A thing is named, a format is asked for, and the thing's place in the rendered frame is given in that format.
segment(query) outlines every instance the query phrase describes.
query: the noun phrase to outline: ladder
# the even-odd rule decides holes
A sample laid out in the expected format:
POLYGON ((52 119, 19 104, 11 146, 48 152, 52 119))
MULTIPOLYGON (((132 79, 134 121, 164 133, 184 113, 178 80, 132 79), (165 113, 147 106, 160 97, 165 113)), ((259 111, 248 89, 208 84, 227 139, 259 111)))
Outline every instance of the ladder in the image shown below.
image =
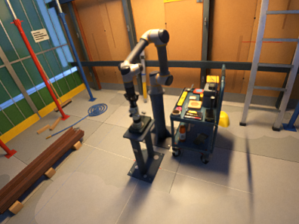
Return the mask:
POLYGON ((263 38, 264 30, 266 26, 266 18, 268 14, 299 14, 299 11, 268 11, 269 0, 262 0, 260 7, 260 19, 257 28, 257 39, 254 49, 254 57, 252 60, 252 67, 250 72, 250 78, 248 83, 247 94, 245 98, 244 109, 242 113, 242 118, 240 125, 246 125, 246 118, 248 115, 248 109, 251 103, 251 98, 254 89, 263 89, 263 90, 273 90, 283 92, 282 102, 280 103, 279 113, 272 127, 273 130, 279 131, 282 124, 282 119, 285 114, 285 109, 288 105, 288 100, 291 96, 291 90, 294 85, 294 81, 297 76, 298 65, 299 65, 299 38, 263 38), (259 63, 260 62, 260 51, 263 41, 286 41, 286 42, 297 42, 297 47, 294 52, 294 57, 291 64, 277 64, 277 63, 259 63), (267 67, 278 67, 278 68, 288 68, 290 69, 288 80, 285 88, 279 87, 261 87, 255 86, 255 78, 257 75, 257 68, 267 66, 267 67))

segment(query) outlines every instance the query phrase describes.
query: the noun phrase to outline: cart wheel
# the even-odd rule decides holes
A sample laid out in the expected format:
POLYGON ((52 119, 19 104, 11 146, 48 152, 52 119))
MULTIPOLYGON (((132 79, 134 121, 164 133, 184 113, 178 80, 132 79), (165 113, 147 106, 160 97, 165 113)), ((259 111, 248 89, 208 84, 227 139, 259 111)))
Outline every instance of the cart wheel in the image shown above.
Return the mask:
POLYGON ((173 155, 174 157, 179 156, 179 155, 180 155, 180 149, 177 149, 177 150, 173 151, 173 152, 172 152, 172 155, 173 155))
POLYGON ((202 163, 207 164, 208 160, 205 159, 205 156, 202 155, 202 157, 200 158, 202 160, 202 163))

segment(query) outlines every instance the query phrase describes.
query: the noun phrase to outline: red pole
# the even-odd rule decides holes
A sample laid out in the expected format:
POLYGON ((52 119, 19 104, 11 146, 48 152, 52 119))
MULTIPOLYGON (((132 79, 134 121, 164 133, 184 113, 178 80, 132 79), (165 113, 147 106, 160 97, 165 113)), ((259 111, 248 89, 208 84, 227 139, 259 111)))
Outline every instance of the red pole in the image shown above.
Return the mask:
POLYGON ((20 33, 20 35, 21 35, 21 37, 22 37, 22 39, 23 39, 23 41, 24 41, 24 43, 25 43, 25 45, 26 45, 26 47, 27 47, 27 49, 28 49, 28 52, 30 53, 31 58, 33 59, 33 62, 34 62, 34 64, 35 64, 37 70, 39 71, 39 74, 40 74, 41 77, 42 77, 42 80, 44 81, 44 83, 45 83, 45 85, 46 85, 46 87, 47 87, 47 89, 48 89, 48 91, 49 91, 51 97, 53 98, 53 101, 55 102, 57 108, 59 109, 59 111, 60 111, 60 113, 61 113, 61 115, 62 115, 62 120, 63 120, 63 121, 64 121, 64 120, 67 120, 68 117, 69 117, 69 115, 64 114, 63 110, 61 109, 61 106, 60 106, 60 104, 58 103, 57 98, 55 97, 54 92, 52 91, 52 89, 51 89, 51 87, 50 87, 50 85, 49 85, 49 83, 48 83, 48 81, 47 81, 47 79, 46 79, 46 77, 45 77, 45 74, 43 73, 42 68, 41 68, 40 65, 39 65, 38 58, 37 58, 36 55, 34 54, 34 51, 33 51, 33 49, 31 48, 31 45, 30 45, 30 43, 29 43, 29 41, 28 41, 28 38, 26 37, 25 32, 23 31, 23 28, 22 28, 22 25, 21 25, 20 20, 19 20, 19 19, 14 20, 14 25, 15 25, 15 26, 17 27, 17 29, 19 30, 19 33, 20 33))
POLYGON ((5 155, 6 158, 10 158, 12 155, 17 153, 14 149, 10 150, 3 142, 0 140, 0 146, 7 152, 5 155))

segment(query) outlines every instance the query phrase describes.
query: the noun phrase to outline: blue pole base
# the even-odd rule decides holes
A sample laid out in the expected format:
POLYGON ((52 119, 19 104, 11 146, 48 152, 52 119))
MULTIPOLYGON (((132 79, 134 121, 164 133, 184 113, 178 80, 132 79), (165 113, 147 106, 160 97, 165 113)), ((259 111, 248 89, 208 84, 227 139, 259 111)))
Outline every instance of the blue pole base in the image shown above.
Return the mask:
POLYGON ((96 98, 95 98, 95 97, 92 97, 91 99, 88 100, 88 102, 93 102, 93 101, 95 101, 95 100, 96 100, 96 98))
POLYGON ((288 128, 288 124, 283 124, 283 123, 282 123, 282 126, 283 126, 283 128, 284 128, 285 130, 293 131, 293 132, 297 132, 297 129, 296 129, 296 127, 295 127, 294 125, 292 125, 291 128, 288 128))

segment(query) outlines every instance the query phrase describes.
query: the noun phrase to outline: concrete floor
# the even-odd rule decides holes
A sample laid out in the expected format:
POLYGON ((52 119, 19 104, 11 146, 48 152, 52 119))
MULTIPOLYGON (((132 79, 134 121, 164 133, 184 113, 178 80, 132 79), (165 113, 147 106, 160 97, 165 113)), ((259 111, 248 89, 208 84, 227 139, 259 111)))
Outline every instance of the concrete floor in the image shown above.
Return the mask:
MULTIPOLYGON (((298 223, 299 133, 272 131, 275 113, 253 109, 248 126, 240 127, 241 103, 223 102, 231 125, 220 128, 212 160, 204 165, 198 152, 155 147, 165 157, 152 184, 127 175, 134 163, 130 141, 122 136, 131 124, 123 91, 93 91, 88 102, 81 92, 64 111, 71 115, 53 131, 52 112, 7 143, 17 154, 0 150, 0 188, 50 146, 55 133, 106 103, 108 110, 76 125, 85 131, 83 146, 67 152, 54 166, 51 179, 42 177, 22 196, 24 208, 0 216, 0 223, 298 223)), ((164 96, 167 125, 177 96, 164 96)), ((150 101, 138 101, 140 111, 153 116, 150 101)), ((285 113, 285 122, 291 111, 285 113)))

